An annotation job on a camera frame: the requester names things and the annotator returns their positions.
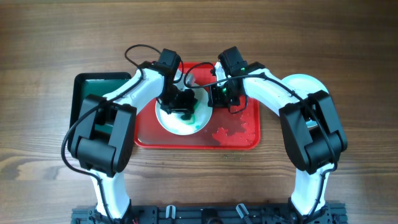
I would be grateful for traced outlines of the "light blue plate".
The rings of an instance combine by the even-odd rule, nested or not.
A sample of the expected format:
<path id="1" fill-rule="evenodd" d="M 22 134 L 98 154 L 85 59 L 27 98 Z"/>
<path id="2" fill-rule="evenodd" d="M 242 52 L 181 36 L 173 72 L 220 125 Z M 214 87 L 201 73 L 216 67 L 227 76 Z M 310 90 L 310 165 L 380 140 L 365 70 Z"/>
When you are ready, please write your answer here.
<path id="1" fill-rule="evenodd" d="M 316 93 L 320 90 L 329 93 L 326 86 L 316 78 L 306 74 L 293 74 L 282 79 L 282 83 L 294 91 L 301 99 L 305 100 L 308 98 L 308 94 Z M 280 96 L 283 101 L 281 108 L 288 103 L 298 103 L 299 99 L 291 93 L 281 89 L 283 95 Z"/>

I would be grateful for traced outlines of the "green sponge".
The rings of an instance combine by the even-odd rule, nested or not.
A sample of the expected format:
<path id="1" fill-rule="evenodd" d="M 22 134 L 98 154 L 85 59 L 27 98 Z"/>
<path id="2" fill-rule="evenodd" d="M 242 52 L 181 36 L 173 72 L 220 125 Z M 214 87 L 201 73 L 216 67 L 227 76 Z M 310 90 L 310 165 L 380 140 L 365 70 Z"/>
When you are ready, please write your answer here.
<path id="1" fill-rule="evenodd" d="M 191 111 L 188 109 L 183 109 L 180 119 L 186 123 L 194 123 L 196 121 L 195 111 L 197 108 L 198 105 L 195 105 Z"/>

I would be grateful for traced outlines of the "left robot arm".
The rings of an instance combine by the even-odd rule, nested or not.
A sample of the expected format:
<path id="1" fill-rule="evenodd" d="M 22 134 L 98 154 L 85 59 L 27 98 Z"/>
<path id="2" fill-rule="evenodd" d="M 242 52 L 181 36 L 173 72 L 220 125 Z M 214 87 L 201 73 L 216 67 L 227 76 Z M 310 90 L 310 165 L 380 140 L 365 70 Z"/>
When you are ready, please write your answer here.
<path id="1" fill-rule="evenodd" d="M 189 119 L 197 99 L 192 90 L 181 91 L 175 76 L 183 67 L 180 56 L 169 49 L 159 59 L 136 66 L 136 74 L 117 90 L 104 96 L 89 94 L 77 120 L 70 125 L 61 146 L 64 164 L 91 177 L 97 196 L 95 223 L 128 223 L 131 200 L 125 189 L 124 169 L 134 145 L 136 116 L 154 98 L 167 114 Z"/>

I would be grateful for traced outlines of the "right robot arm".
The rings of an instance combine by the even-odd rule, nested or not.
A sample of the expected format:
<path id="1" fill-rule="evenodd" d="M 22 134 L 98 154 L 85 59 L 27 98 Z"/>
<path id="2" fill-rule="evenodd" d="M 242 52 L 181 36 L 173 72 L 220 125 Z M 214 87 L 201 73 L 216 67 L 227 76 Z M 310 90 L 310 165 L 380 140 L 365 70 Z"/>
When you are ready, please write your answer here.
<path id="1" fill-rule="evenodd" d="M 325 207 L 328 176 L 337 170 L 348 147 L 333 99 L 324 84 L 310 75 L 279 79 L 265 65 L 247 63 L 237 47 L 218 56 L 209 87 L 209 106 L 238 106 L 241 96 L 253 98 L 280 119 L 285 151 L 296 168 L 289 203 L 301 222 L 320 216 Z"/>

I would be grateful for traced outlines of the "white plate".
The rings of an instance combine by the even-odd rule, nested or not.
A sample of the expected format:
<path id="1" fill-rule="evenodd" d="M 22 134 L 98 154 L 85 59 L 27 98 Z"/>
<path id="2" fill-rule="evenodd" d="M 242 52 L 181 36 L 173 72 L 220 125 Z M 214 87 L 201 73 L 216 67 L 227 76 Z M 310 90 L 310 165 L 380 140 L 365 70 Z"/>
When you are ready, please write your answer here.
<path id="1" fill-rule="evenodd" d="M 171 113 L 167 114 L 160 108 L 160 97 L 157 98 L 157 103 L 155 106 L 155 114 L 162 125 L 167 131 L 177 134 L 177 135 L 189 135 L 198 132 L 203 129 L 209 122 L 213 108 L 208 106 L 208 92 L 203 88 L 187 88 L 183 84 L 173 84 L 179 90 L 192 89 L 195 93 L 195 98 L 198 100 L 196 105 L 198 105 L 195 111 L 196 121 L 194 123 L 186 123 L 180 119 L 181 113 Z"/>

